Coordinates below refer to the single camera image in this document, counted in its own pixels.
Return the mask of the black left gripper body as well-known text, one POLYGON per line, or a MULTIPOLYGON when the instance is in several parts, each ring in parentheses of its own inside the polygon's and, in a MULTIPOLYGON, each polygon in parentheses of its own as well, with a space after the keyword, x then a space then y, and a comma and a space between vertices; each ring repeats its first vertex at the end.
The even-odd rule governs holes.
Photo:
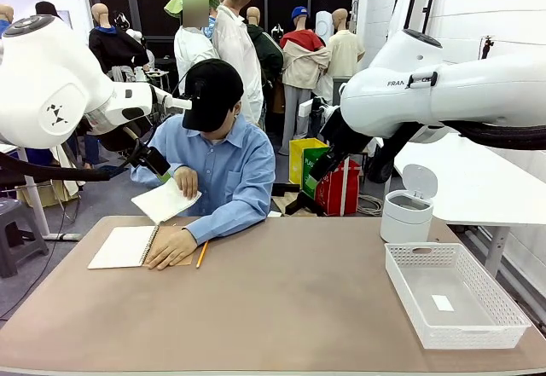
POLYGON ((145 116, 117 126, 104 135, 104 148, 110 152, 132 152, 137 140, 142 142, 144 137, 150 136, 158 124, 158 119, 145 116))

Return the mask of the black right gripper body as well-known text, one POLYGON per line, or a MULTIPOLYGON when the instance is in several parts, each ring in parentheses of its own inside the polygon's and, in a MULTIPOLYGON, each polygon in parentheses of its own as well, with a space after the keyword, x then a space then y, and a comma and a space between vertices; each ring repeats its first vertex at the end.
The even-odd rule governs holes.
POLYGON ((335 153, 358 154, 370 142, 370 137, 354 131, 344 120, 339 109, 334 109, 324 122, 320 134, 335 153))

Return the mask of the person's right hand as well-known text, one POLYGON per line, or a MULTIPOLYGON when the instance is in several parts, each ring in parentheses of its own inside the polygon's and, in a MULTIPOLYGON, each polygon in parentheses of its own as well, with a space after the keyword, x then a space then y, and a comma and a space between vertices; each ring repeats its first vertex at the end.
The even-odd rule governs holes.
POLYGON ((193 199, 198 193, 197 172, 187 166, 178 167, 173 175, 178 188, 188 199, 193 199))

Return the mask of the person's left hand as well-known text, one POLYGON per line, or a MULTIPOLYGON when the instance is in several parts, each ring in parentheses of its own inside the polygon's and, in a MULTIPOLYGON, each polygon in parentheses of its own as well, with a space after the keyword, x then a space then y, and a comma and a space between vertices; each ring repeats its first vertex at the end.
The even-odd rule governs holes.
POLYGON ((194 236, 185 228, 172 234, 166 243, 150 251, 144 266, 162 270, 174 266, 190 256, 197 248, 194 236))

